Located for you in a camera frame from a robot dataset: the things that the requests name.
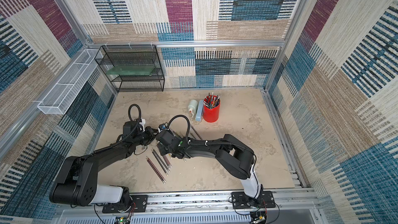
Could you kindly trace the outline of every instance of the concrete-texture surface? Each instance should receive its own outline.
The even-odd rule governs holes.
[[[141,108],[142,118],[152,128],[168,122],[175,115],[184,114],[203,139],[222,138],[224,134],[235,136],[255,152],[258,158],[255,170],[265,189],[294,187],[260,90],[239,88],[213,92],[221,96],[219,119],[214,123],[203,119],[196,122],[187,110],[191,99],[199,101],[207,95],[208,91],[205,90],[119,93],[96,149],[116,141],[122,133],[124,122],[129,120],[127,110],[135,103]],[[132,108],[131,116],[133,119],[138,116],[135,107]],[[170,128],[178,134],[185,133],[186,120],[177,118]],[[242,189],[240,180],[212,158],[194,157],[186,162],[177,158],[169,159],[172,168],[166,176],[152,155],[152,148],[157,150],[156,141],[143,154],[131,155],[106,167],[99,172],[98,183],[127,186],[130,192]],[[141,146],[138,146],[136,153],[142,151]],[[146,156],[161,171],[166,179],[165,184],[149,166]]]

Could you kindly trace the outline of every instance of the white wire basket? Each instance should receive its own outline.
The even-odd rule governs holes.
[[[102,58],[102,53],[98,50],[86,49],[83,51],[37,108],[44,114],[65,114],[97,67],[94,59],[96,55],[97,59]]]

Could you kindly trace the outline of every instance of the vent grille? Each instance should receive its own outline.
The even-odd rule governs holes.
[[[194,214],[157,214],[154,216],[135,216],[132,224],[147,223],[247,223],[250,217],[235,213],[194,213]]]
[[[115,223],[116,217],[101,217],[105,224]],[[65,224],[103,224],[98,217],[68,217]]]

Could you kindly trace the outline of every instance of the wall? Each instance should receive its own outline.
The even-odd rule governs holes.
[[[298,2],[65,1],[95,43],[284,39]],[[277,50],[278,47],[158,49],[166,88],[263,86]]]
[[[158,48],[165,88],[262,87],[279,47]]]
[[[297,0],[65,0],[97,43],[281,39]]]
[[[81,47],[54,0],[0,0],[0,136]]]
[[[269,90],[329,223],[398,220],[398,0],[309,0]]]
[[[82,47],[54,0],[0,0],[0,136]],[[96,69],[65,115],[33,121],[0,162],[0,222],[49,223],[67,156],[93,147],[114,94]]]

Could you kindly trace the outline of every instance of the black mounting bracket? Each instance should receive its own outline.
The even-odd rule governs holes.
[[[245,194],[244,191],[232,192],[232,204],[235,209],[243,209],[243,208],[260,208],[264,206],[266,208],[274,208],[275,200],[273,198],[271,191],[263,191],[261,187],[260,196],[257,199],[251,198]]]

